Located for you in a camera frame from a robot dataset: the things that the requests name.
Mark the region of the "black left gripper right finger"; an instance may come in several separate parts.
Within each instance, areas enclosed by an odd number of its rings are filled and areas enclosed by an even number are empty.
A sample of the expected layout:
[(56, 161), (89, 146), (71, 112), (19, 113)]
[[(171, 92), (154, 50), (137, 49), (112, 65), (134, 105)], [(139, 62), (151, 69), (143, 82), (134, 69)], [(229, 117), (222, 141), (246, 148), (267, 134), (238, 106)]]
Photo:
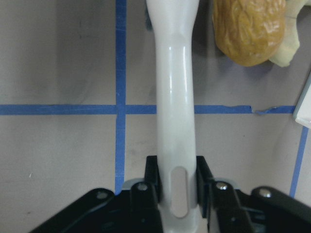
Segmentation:
[(197, 200), (209, 233), (309, 233), (311, 209), (283, 192), (259, 186), (247, 195), (216, 180), (203, 156), (196, 158)]

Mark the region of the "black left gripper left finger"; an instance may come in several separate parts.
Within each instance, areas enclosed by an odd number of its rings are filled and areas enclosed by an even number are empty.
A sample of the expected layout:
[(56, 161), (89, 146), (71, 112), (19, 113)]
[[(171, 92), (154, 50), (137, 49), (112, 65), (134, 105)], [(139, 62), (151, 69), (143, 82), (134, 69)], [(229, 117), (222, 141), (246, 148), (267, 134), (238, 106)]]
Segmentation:
[(95, 188), (32, 230), (34, 233), (161, 233), (157, 157), (147, 156), (142, 179), (119, 194)]

